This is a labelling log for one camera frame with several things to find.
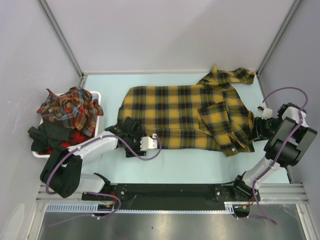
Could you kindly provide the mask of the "yellow plaid shirt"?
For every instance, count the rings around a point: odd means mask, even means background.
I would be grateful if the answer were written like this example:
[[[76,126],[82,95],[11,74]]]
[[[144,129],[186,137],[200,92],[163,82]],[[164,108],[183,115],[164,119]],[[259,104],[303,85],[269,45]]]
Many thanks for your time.
[[[225,156],[253,152],[254,114],[234,84],[253,84],[255,73],[214,67],[194,85],[135,86],[118,110],[117,123],[137,121],[147,135],[156,134],[163,149],[200,149]]]

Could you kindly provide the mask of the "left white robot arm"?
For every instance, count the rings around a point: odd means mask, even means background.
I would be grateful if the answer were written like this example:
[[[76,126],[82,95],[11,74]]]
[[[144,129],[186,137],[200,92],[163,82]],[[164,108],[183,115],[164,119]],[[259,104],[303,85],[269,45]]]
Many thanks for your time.
[[[72,147],[54,148],[40,174],[49,195],[68,198],[75,192],[93,193],[98,199],[110,196],[109,180],[100,173],[83,173],[83,166],[103,154],[124,148],[125,156],[143,157],[158,146],[155,134],[147,136],[140,124],[130,117],[123,123],[107,127],[99,135]]]

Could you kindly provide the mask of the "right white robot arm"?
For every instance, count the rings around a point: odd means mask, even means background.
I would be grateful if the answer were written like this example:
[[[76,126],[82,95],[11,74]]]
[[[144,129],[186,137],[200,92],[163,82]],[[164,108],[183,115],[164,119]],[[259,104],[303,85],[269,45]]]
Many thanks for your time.
[[[253,198],[269,175],[302,159],[318,132],[306,123],[307,112],[289,102],[277,111],[277,117],[257,117],[251,138],[268,140],[264,157],[234,180],[231,197],[236,201]]]

